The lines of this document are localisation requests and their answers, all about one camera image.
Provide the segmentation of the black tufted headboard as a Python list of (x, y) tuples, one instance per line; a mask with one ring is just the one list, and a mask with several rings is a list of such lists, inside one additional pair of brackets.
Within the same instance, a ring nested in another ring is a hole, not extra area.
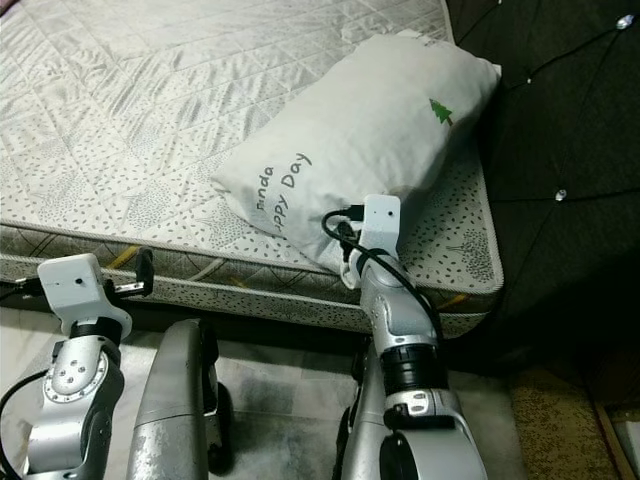
[(640, 332), (640, 0), (445, 0), (499, 65), (477, 125), (497, 305), (453, 365), (503, 375)]

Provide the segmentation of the silver right robot leg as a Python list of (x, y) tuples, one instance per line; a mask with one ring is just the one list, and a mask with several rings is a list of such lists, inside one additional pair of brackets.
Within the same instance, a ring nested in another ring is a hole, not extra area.
[(381, 480), (381, 444), (390, 434), (384, 425), (385, 393), (378, 349), (372, 344), (356, 357), (356, 402), (344, 412), (332, 480)]

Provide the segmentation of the white quilted mattress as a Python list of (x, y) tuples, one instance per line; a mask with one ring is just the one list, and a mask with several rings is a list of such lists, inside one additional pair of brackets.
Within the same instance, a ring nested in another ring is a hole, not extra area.
[(216, 165), (379, 33), (443, 0), (19, 0), (0, 19), (0, 278), (154, 252), (151, 301), (366, 332), (358, 293), (238, 219)]

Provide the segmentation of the brown patterned rug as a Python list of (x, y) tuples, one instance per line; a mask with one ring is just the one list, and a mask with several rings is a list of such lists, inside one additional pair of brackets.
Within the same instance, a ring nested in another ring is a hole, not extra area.
[(640, 480), (611, 412), (576, 366), (529, 367), (507, 384), (530, 480)]

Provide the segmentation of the white printed pillow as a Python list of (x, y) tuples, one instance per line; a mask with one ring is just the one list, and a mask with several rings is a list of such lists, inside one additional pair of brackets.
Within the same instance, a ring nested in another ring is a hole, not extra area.
[(323, 215), (369, 195), (401, 198), (416, 214), (502, 76), (492, 61), (411, 29), (372, 36), (234, 147), (212, 182), (238, 218), (344, 274)]

